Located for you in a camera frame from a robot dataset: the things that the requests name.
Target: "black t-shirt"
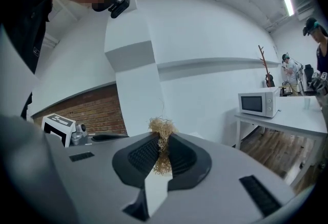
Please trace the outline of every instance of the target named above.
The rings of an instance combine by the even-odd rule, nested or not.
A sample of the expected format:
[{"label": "black t-shirt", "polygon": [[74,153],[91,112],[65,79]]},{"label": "black t-shirt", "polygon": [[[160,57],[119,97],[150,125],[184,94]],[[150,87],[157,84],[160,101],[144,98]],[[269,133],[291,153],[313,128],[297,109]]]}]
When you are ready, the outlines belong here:
[{"label": "black t-shirt", "polygon": [[17,52],[35,73],[51,0],[2,0],[1,21]]},{"label": "black t-shirt", "polygon": [[318,66],[317,66],[318,71],[320,71],[320,73],[323,72],[328,73],[328,44],[327,44],[327,53],[325,56],[322,55],[320,46],[318,46],[317,59],[318,59]]}]

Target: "brick wall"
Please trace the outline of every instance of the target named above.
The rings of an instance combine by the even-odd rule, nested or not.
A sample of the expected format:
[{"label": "brick wall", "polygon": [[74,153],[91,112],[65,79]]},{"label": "brick wall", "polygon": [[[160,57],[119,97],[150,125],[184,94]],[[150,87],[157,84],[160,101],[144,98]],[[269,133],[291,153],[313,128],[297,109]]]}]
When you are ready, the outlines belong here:
[{"label": "brick wall", "polygon": [[85,124],[88,132],[110,131],[126,134],[119,105],[117,87],[102,87],[55,104],[33,116],[35,124],[42,125],[45,115],[56,113]]}]

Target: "man in white shirt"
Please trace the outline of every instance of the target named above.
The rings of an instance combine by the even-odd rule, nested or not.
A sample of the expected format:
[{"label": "man in white shirt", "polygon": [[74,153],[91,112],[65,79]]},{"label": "man in white shirt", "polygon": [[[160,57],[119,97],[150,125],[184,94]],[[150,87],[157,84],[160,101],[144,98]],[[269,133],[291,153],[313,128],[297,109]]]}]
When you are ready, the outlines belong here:
[{"label": "man in white shirt", "polygon": [[288,68],[284,67],[285,72],[288,76],[288,82],[291,84],[293,96],[298,96],[297,92],[297,64],[290,59],[288,54],[282,56],[282,60],[288,64]]}]

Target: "white cup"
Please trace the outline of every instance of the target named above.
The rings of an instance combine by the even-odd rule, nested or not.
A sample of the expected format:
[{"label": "white cup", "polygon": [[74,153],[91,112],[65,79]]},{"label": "white cup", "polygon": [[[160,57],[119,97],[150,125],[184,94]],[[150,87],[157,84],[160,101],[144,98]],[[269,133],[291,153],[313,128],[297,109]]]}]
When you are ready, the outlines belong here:
[{"label": "white cup", "polygon": [[309,97],[304,98],[304,109],[305,110],[308,110],[310,108],[310,101],[311,101],[311,98],[309,98]]}]

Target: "dried straw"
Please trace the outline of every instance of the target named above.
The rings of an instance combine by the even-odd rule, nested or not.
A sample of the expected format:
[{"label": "dried straw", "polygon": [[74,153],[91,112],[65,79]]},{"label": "dried straw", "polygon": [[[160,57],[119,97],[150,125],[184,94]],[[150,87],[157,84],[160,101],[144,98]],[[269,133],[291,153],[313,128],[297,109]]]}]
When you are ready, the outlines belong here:
[{"label": "dried straw", "polygon": [[165,173],[172,172],[171,163],[169,160],[168,141],[171,133],[178,132],[172,123],[172,120],[163,118],[151,118],[149,120],[149,129],[152,132],[159,134],[159,158],[154,166],[154,172],[156,174],[164,175]]}]

